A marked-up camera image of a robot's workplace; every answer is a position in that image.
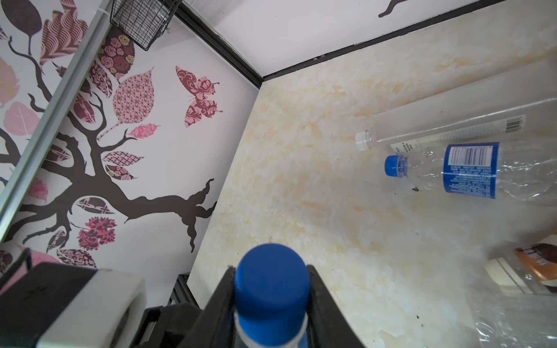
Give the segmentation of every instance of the wire basket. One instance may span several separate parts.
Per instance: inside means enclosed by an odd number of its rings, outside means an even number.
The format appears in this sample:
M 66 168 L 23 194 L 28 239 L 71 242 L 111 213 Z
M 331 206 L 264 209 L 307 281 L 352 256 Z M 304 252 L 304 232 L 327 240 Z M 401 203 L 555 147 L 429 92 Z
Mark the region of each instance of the wire basket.
M 114 0 L 110 23 L 148 50 L 164 33 L 182 0 Z

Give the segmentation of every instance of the blue bottle cap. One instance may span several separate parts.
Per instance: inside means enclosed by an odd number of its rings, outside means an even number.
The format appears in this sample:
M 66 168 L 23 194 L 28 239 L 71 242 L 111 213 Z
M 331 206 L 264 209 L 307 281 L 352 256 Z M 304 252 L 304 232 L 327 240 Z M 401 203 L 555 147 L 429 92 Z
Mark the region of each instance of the blue bottle cap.
M 258 344 L 279 346 L 300 331 L 310 277 L 301 257 L 280 244 L 244 255 L 234 277 L 234 301 L 244 333 Z
M 405 176 L 406 157 L 402 155 L 387 156 L 387 159 L 385 159 L 385 174 L 395 178 Z

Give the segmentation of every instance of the bottle label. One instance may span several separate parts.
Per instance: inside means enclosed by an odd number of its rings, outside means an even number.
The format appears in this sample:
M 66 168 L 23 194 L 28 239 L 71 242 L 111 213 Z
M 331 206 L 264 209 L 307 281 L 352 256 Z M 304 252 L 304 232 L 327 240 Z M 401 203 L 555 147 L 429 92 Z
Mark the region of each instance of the bottle label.
M 487 122 L 481 125 L 470 126 L 466 128 L 451 130 L 435 135 L 424 136 L 423 138 L 403 141 L 401 143 L 392 144 L 390 147 L 397 154 L 408 153 L 416 147 L 434 143 L 436 141 L 451 143 L 472 141 L 475 139 L 487 138 L 489 136 L 521 132 L 526 122 L 526 115 L 515 116 L 499 121 Z
M 552 234 L 537 244 L 515 249 L 515 254 L 550 292 L 557 293 L 557 235 Z
M 449 145 L 443 166 L 445 191 L 495 199 L 498 153 L 499 142 Z

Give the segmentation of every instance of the brown label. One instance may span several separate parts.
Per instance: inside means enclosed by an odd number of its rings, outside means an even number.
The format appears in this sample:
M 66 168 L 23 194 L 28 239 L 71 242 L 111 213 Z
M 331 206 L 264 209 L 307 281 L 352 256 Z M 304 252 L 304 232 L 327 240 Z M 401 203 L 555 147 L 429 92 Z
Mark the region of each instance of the brown label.
M 557 280 L 557 246 L 537 243 L 515 249 L 520 261 L 543 281 Z

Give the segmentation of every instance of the leaf decal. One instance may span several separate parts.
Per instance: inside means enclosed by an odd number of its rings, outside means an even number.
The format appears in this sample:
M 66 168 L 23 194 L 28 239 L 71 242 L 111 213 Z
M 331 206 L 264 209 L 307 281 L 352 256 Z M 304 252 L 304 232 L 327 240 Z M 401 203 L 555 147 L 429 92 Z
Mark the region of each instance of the leaf decal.
M 31 183 L 31 187 L 29 188 L 27 195 L 46 201 L 48 196 L 48 187 L 44 181 L 39 178 L 35 178 L 33 183 Z
M 107 165 L 105 164 L 105 170 L 106 173 L 114 178 L 114 179 L 118 179 L 118 180 L 132 180 L 135 179 L 134 176 L 132 176 L 127 169 L 117 166 L 117 165 Z
M 219 84 L 219 82 L 212 83 L 205 76 L 196 80 L 196 76 L 193 73 L 181 69 L 178 66 L 176 66 L 176 75 L 178 75 L 185 89 L 199 100 L 207 99 L 209 96 L 213 95 L 215 93 L 214 86 Z
M 80 91 L 91 95 L 91 84 L 87 79 L 83 80 L 83 84 L 81 85 Z
M 16 101 L 6 111 L 4 127 L 13 135 L 32 135 L 39 121 L 33 110 Z
M 2 107 L 19 92 L 19 80 L 16 79 L 16 73 L 13 71 L 13 68 L 7 65 L 1 57 L 0 76 L 0 107 Z
M 51 59 L 75 53 L 87 31 L 87 23 L 77 19 L 74 0 L 60 0 L 60 3 L 64 13 L 52 11 L 52 20 L 45 20 L 39 63 L 41 67 Z
M 46 154 L 46 159 L 53 162 L 61 162 L 70 158 L 71 155 L 63 150 L 63 148 L 52 145 Z
M 127 78 L 114 93 L 113 107 L 118 124 L 143 121 L 153 108 L 154 96 L 151 70 Z
M 0 40 L 8 40 L 8 37 L 6 36 L 6 33 L 4 33 L 4 29 L 2 29 L 2 27 L 0 26 Z
M 136 155 L 132 155 L 127 152 L 115 151 L 107 153 L 102 160 L 114 163 L 119 166 L 127 166 L 136 163 L 142 158 L 143 157 L 137 157 Z
M 89 230 L 82 229 L 79 231 L 77 239 L 79 245 L 86 250 L 97 250 L 99 245 L 111 243 L 114 241 L 114 227 L 116 223 L 109 218 L 90 218 L 85 224 Z
M 86 101 L 80 93 L 77 94 L 77 98 L 74 102 L 74 112 L 75 115 L 83 121 L 87 123 L 95 123 L 95 112 L 93 111 L 91 104 L 89 104 L 89 102 Z
M 58 249 L 56 251 L 58 258 L 65 264 L 74 266 L 89 266 L 97 268 L 95 261 L 88 252 L 80 249 Z
M 102 69 L 102 67 L 95 61 L 91 70 L 89 70 L 89 78 L 97 88 L 105 94 L 105 96 L 110 97 L 112 94 L 112 82 Z
M 0 273 L 4 274 L 9 265 L 12 264 L 12 261 L 12 254 L 8 253 L 7 251 L 0 250 Z
M 185 113 L 185 127 L 201 121 L 201 116 L 211 118 L 216 112 L 222 112 L 217 110 L 216 101 L 195 99 Z
M 66 73 L 66 70 L 68 70 L 68 68 L 65 67 L 65 66 L 56 65 L 56 63 L 52 63 L 52 64 L 54 64 L 54 66 L 56 68 L 56 72 L 58 73 L 58 76 L 64 77 L 64 74 Z
M 48 242 L 48 245 L 46 246 L 46 252 L 49 252 L 52 249 L 55 249 L 59 246 L 61 246 L 62 244 L 64 244 L 64 242 L 66 242 L 66 230 L 61 228 L 59 229 L 51 238 L 50 241 Z
M 98 197 L 87 197 L 80 199 L 77 206 L 89 213 L 96 214 L 114 214 L 110 211 L 106 202 Z
M 41 16 L 29 0 L 2 0 L 2 9 L 9 22 L 30 39 L 41 30 Z
M 101 64 L 120 82 L 120 79 L 130 71 L 131 65 L 134 63 L 134 43 L 118 28 L 112 27 L 106 35 L 97 57 Z
M 145 139 L 155 134 L 158 127 L 160 126 L 152 123 L 140 125 L 134 128 L 128 135 L 136 139 Z

